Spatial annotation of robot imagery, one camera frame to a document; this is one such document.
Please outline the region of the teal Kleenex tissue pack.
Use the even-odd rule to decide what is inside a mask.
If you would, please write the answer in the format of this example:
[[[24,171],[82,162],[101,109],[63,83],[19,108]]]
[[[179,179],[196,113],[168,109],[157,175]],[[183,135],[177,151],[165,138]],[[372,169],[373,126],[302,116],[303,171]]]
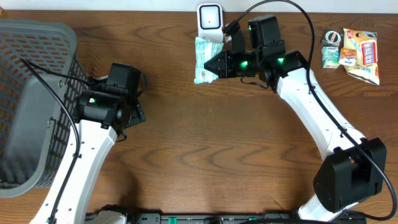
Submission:
[[[338,47],[322,48],[322,66],[323,68],[338,68],[340,52]]]

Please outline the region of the yellow wet wipes pack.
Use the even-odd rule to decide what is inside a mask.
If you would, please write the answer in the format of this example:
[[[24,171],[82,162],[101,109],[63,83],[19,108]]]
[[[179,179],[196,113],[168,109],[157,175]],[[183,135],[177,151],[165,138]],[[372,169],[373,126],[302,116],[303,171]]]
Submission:
[[[363,30],[343,29],[344,48],[356,51],[353,66],[346,66],[348,75],[379,86],[377,33]]]

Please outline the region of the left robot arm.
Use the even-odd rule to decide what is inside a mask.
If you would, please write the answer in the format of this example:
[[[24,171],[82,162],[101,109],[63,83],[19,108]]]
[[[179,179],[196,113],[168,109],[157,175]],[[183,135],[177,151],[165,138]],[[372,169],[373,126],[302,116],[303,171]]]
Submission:
[[[71,133],[49,193],[32,223],[127,223],[114,206],[89,215],[87,208],[103,162],[125,137],[124,130],[145,121],[138,98],[146,89],[144,74],[113,63],[108,76],[93,79],[67,113]]]

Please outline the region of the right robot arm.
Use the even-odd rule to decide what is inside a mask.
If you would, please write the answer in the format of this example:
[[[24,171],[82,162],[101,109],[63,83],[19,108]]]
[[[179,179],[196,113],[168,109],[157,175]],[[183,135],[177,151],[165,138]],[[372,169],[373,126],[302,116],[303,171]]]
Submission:
[[[237,21],[224,27],[232,41],[205,62],[219,78],[255,77],[278,94],[297,114],[315,141],[323,163],[313,180],[314,196],[297,215],[302,220],[330,222],[382,190],[386,147],[378,138],[368,140],[337,110],[320,88],[299,51],[286,52],[277,18],[250,19],[252,50]]]

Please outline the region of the orange tissue pack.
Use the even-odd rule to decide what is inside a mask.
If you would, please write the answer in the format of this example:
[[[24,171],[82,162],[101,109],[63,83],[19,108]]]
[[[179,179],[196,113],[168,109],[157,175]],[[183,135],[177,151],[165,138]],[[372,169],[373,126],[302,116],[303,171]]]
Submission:
[[[340,50],[340,57],[338,63],[344,66],[355,66],[357,61],[357,50],[342,48]]]

